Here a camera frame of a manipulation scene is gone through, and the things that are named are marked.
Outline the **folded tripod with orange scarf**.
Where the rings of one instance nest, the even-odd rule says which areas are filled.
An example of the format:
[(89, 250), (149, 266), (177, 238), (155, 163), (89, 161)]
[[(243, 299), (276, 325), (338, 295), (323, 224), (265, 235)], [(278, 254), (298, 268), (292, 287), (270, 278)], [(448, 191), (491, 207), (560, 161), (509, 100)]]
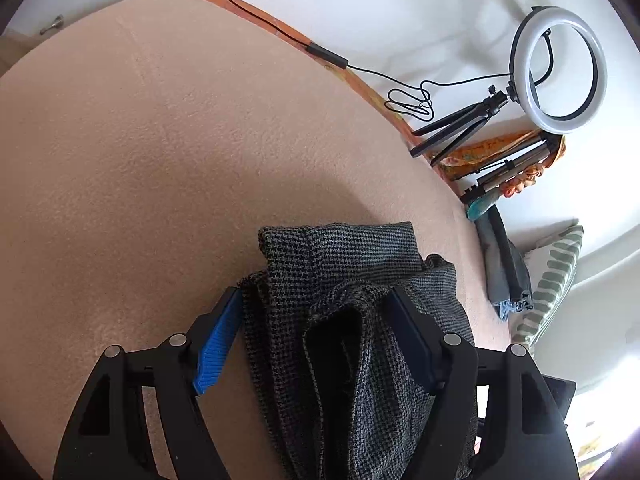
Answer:
[(478, 176), (460, 196), (466, 218), (475, 222), (501, 197), (534, 185), (565, 149), (565, 136), (541, 129), (520, 131), (457, 148), (437, 168), (450, 182)]

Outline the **grey houndstooth pants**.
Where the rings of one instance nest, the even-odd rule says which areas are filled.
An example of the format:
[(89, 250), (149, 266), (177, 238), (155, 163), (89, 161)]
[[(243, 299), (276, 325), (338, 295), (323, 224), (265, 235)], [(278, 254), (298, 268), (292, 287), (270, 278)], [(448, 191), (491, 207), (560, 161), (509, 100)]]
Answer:
[(422, 256), (408, 222), (265, 226), (265, 267), (241, 282), (250, 374), (292, 479), (398, 479), (433, 398), (382, 310), (402, 288), (442, 330), (472, 338), (457, 273)]

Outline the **folded dark grey clothes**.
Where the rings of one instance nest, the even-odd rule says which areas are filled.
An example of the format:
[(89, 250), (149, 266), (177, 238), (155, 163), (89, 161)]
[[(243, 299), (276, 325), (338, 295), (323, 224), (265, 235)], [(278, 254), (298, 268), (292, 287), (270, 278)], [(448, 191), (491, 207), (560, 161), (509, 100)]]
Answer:
[(506, 236), (500, 212), (491, 206), (475, 221), (485, 263), (489, 302), (501, 321), (533, 309), (532, 283), (523, 255)]

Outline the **metal door stopper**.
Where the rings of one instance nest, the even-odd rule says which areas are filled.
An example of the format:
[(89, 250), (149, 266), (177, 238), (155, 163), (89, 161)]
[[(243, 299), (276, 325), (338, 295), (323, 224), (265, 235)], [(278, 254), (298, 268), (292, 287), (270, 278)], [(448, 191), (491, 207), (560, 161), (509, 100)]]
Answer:
[(54, 32), (58, 32), (65, 25), (65, 18), (62, 14), (58, 14), (50, 24), (47, 24), (39, 31), (39, 35), (41, 37), (53, 34)]

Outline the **green patterned white pillow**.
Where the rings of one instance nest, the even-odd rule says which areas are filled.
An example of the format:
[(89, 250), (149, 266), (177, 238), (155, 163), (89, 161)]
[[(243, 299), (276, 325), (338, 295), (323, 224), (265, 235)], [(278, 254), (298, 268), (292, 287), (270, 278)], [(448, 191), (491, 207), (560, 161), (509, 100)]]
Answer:
[(584, 228), (575, 224), (543, 238), (524, 257), (533, 307), (511, 314), (509, 327), (514, 344), (521, 344), (531, 354), (572, 288), (583, 238)]

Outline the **black mini tripod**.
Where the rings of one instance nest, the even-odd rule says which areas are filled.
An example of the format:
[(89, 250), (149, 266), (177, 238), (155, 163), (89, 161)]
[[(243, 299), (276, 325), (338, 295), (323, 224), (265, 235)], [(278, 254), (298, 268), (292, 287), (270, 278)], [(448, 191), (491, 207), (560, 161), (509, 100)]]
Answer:
[(484, 128), (491, 118), (495, 117), (510, 101), (506, 93), (497, 91), (494, 86), (491, 86), (488, 92), (489, 96), (482, 102), (460, 108), (444, 118), (413, 131), (414, 136), (425, 138), (425, 140), (409, 151), (411, 157), (418, 158), (425, 155), (432, 148), (437, 148), (449, 140), (449, 143), (432, 157), (431, 166), (434, 167), (457, 148), (461, 148), (463, 143)]

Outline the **orange floral bed sheet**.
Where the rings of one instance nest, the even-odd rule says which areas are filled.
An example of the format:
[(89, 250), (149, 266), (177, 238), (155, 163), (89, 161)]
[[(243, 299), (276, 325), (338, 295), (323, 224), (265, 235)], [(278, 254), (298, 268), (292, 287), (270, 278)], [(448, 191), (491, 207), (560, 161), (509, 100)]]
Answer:
[(347, 67), (347, 61), (338, 54), (315, 44), (308, 37), (291, 26), (274, 18), (269, 13), (252, 6), (243, 0), (205, 0), (220, 6), (240, 18), (244, 18), (254, 25), (265, 29), (273, 36), (285, 41), (300, 52), (304, 52), (310, 58), (326, 68), (330, 73), (344, 81), (354, 90), (361, 99), (365, 100), (378, 113), (380, 113), (399, 133), (401, 139), (408, 148), (414, 147), (416, 138), (411, 134), (411, 129), (397, 113), (388, 110), (383, 104), (382, 96), (368, 86), (360, 77)]

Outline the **peach blanket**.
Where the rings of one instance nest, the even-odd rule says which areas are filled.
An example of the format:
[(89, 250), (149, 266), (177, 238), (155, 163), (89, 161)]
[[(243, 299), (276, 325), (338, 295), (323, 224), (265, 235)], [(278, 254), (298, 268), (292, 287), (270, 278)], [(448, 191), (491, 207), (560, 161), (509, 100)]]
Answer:
[(265, 263), (263, 226), (409, 221), (509, 343), (474, 226), (348, 84), (206, 0), (125, 0), (1, 79), (1, 420), (50, 478), (102, 351), (156, 346)]

